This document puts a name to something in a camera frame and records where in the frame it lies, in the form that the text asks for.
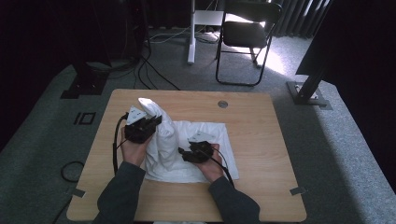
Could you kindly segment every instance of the floor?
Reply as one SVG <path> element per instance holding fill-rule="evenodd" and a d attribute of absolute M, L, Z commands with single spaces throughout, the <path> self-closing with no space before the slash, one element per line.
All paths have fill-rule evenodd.
<path fill-rule="evenodd" d="M 216 40 L 212 34 L 199 37 Z M 60 100 L 76 75 L 71 66 L 52 80 L 0 154 L 0 222 L 75 223 L 67 219 L 66 210 L 76 183 L 62 179 L 61 169 L 70 161 L 86 160 L 111 92 L 119 88 L 147 89 L 143 81 L 151 89 L 160 90 L 174 90 L 175 85 L 183 91 L 270 94 L 298 184 L 308 189 L 303 194 L 307 212 L 303 223 L 395 223 L 396 196 L 336 87 L 319 84 L 318 92 L 330 102 L 330 110 L 296 105 L 290 96 L 286 82 L 306 80 L 295 72 L 309 39 L 274 38 L 264 80 L 254 88 L 216 82 L 216 44 L 198 41 L 195 64 L 188 65 L 186 36 L 153 43 L 157 41 L 164 38 L 152 39 L 150 54 L 144 50 L 155 70 L 140 63 L 135 69 L 112 72 L 102 95 Z M 113 63 L 117 66 L 125 61 Z M 236 61 L 224 58 L 222 67 L 232 68 L 224 76 L 238 79 L 254 78 L 259 71 L 246 56 L 237 56 Z M 77 125 L 78 113 L 94 113 L 95 117 L 90 125 Z M 81 167 L 72 167 L 69 172 L 72 178 L 78 178 Z"/>

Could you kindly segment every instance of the chair leg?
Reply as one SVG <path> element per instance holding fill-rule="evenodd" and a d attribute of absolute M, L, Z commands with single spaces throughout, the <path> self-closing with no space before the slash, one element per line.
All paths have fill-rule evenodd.
<path fill-rule="evenodd" d="M 216 59 L 218 60 L 216 62 L 216 81 L 221 83 L 219 80 L 219 65 L 220 65 L 220 53 L 221 53 L 221 43 L 219 42 L 218 44 L 218 52 L 216 52 Z"/>
<path fill-rule="evenodd" d="M 220 33 L 219 42 L 218 42 L 218 50 L 216 51 L 216 58 L 215 58 L 215 60 L 218 60 L 219 57 L 220 57 L 220 53 L 221 53 L 221 44 L 222 44 L 222 33 Z"/>
<path fill-rule="evenodd" d="M 262 62 L 262 70 L 260 71 L 260 77 L 259 77 L 259 81 L 257 82 L 257 84 L 259 84 L 262 81 L 262 74 L 264 73 L 265 64 L 267 62 L 267 57 L 268 57 L 268 52 L 270 51 L 271 42 L 272 42 L 272 36 L 270 36 L 270 39 L 269 39 L 267 47 L 266 47 L 267 49 L 265 51 L 264 61 Z"/>
<path fill-rule="evenodd" d="M 267 50 L 266 50 L 266 52 L 265 52 L 265 57 L 264 57 L 264 63 L 263 63 L 263 65 L 262 65 L 262 69 L 261 69 L 261 71 L 260 71 L 260 76 L 259 76 L 259 80 L 258 80 L 258 81 L 254 82 L 254 83 L 228 82 L 228 81 L 222 81 L 222 80 L 220 80 L 220 78 L 219 78 L 219 64 L 220 64 L 220 53 L 221 53 L 221 47 L 220 47 L 220 48 L 218 49 L 219 56 L 218 56 L 218 61 L 217 61 L 217 64 L 216 64 L 216 81 L 217 81 L 218 83 L 220 83 L 220 84 L 223 84 L 223 85 L 249 86 L 249 87 L 257 86 L 257 85 L 262 81 L 262 75 L 263 75 L 263 73 L 264 73 L 264 67 L 265 67 L 265 62 L 266 62 L 266 60 L 267 60 L 268 51 L 269 51 L 269 48 L 268 48 L 268 46 L 267 46 Z"/>
<path fill-rule="evenodd" d="M 259 54 L 262 52 L 262 49 L 259 50 L 259 52 L 256 54 L 256 56 L 254 57 L 253 62 L 256 63 L 257 62 L 257 58 L 259 57 Z"/>

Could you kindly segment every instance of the person's right hand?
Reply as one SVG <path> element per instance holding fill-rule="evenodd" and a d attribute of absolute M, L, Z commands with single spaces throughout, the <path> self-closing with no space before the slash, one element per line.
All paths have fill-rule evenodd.
<path fill-rule="evenodd" d="M 211 146 L 217 150 L 214 150 L 212 158 L 221 164 L 221 156 L 219 155 L 219 144 L 211 144 Z M 206 179 L 213 183 L 215 180 L 223 176 L 222 168 L 212 160 L 208 160 L 202 163 L 194 163 L 204 174 Z"/>

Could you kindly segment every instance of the metal bracket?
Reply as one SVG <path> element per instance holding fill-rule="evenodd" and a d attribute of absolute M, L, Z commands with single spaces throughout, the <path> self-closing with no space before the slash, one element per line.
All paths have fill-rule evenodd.
<path fill-rule="evenodd" d="M 297 105 L 318 105 L 322 110 L 332 110 L 332 106 L 328 100 L 323 99 L 323 96 L 319 89 L 315 91 L 314 94 L 308 99 L 299 98 L 299 92 L 301 87 L 303 86 L 303 82 L 287 82 L 290 94 L 293 98 L 293 101 Z"/>

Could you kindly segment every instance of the metal stand base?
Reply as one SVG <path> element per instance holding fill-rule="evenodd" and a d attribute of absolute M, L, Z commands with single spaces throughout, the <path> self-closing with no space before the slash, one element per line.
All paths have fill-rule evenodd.
<path fill-rule="evenodd" d="M 322 110 L 332 110 L 332 106 L 328 100 L 323 99 L 319 89 L 311 96 L 310 99 L 305 100 L 299 97 L 299 91 L 304 85 L 303 82 L 287 82 L 291 97 L 297 105 L 318 105 Z"/>
<path fill-rule="evenodd" d="M 61 99 L 77 99 L 80 95 L 101 95 L 108 75 L 109 73 L 97 73 L 96 79 L 89 84 L 81 84 L 80 78 L 76 76 L 69 90 L 62 93 Z"/>

